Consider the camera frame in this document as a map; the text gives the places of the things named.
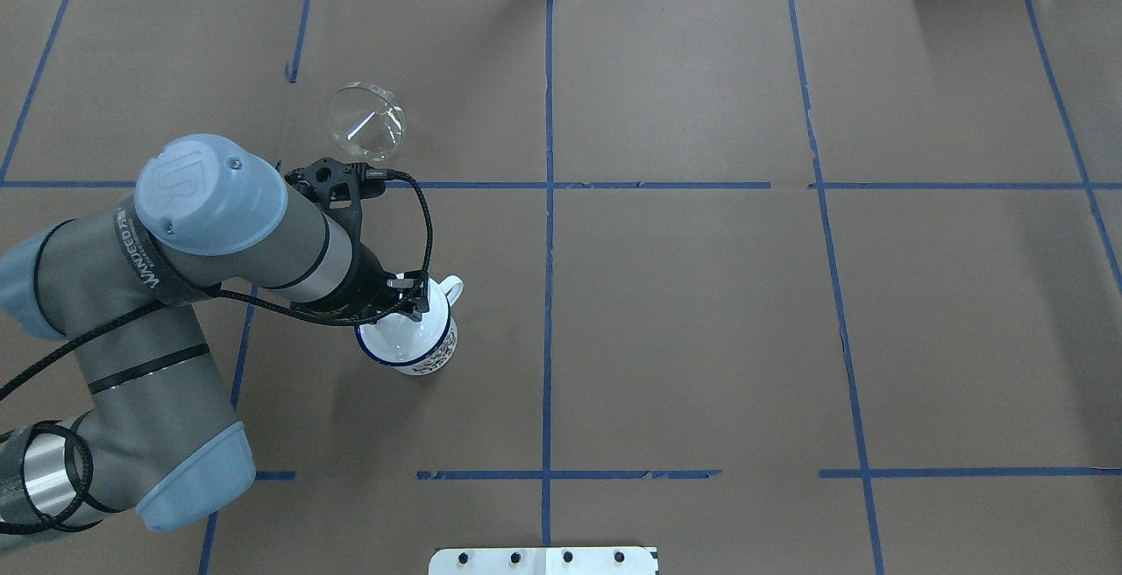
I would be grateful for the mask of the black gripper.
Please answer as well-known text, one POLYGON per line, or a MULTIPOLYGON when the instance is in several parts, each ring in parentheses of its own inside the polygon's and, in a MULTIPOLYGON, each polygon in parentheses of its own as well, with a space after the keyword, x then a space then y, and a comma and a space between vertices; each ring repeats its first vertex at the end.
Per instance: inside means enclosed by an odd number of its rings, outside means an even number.
POLYGON ((387 288, 395 293, 395 303, 389 309, 373 316, 373 323, 380 323, 390 316, 403 316, 413 323, 419 323, 423 314, 430 311, 429 276, 396 275, 381 268, 360 268, 344 283, 344 319, 369 318, 373 313, 370 303, 375 298, 376 288, 385 280, 387 288))

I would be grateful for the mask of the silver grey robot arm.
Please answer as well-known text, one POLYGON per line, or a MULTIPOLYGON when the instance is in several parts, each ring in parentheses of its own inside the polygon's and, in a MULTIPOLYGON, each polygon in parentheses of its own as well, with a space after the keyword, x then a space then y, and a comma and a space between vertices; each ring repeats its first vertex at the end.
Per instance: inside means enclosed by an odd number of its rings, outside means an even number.
POLYGON ((76 356, 93 407, 3 433, 3 550, 132 510, 156 532, 215 514, 257 478, 195 305, 228 299, 358 327, 427 311, 431 254, 403 274, 361 240, 365 199, 410 174, 318 159, 288 174, 213 134, 168 143, 112 207, 3 255, 3 311, 57 343, 3 386, 76 356))

